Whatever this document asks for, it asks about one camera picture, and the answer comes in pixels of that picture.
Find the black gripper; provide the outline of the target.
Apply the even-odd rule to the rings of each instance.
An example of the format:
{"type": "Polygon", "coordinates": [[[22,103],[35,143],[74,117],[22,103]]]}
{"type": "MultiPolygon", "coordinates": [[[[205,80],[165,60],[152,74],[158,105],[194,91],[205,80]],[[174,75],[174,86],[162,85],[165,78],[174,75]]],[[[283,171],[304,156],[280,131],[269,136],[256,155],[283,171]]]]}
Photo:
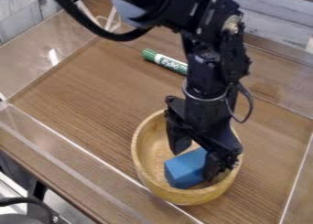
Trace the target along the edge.
{"type": "Polygon", "coordinates": [[[237,92],[225,92],[216,99],[185,99],[168,96],[165,99],[166,133],[174,155],[189,149],[193,142],[207,150],[204,177],[213,181],[217,175],[233,170],[244,146],[232,130],[237,92]]]}

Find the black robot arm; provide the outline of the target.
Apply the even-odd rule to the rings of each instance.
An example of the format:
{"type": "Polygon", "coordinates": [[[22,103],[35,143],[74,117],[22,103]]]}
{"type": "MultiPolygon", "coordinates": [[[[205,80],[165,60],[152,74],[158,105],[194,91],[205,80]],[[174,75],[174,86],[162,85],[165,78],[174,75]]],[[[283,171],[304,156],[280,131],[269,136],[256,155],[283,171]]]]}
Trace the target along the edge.
{"type": "Polygon", "coordinates": [[[73,0],[55,0],[69,15],[100,37],[130,41],[156,27],[181,34],[188,76],[184,98],[165,99],[172,152],[192,143],[207,150],[204,176],[213,180],[236,167],[244,147],[232,130],[237,96],[249,95],[241,79],[252,60],[245,47],[245,22],[235,0],[112,0],[122,20],[134,27],[117,34],[101,28],[73,0]]]}

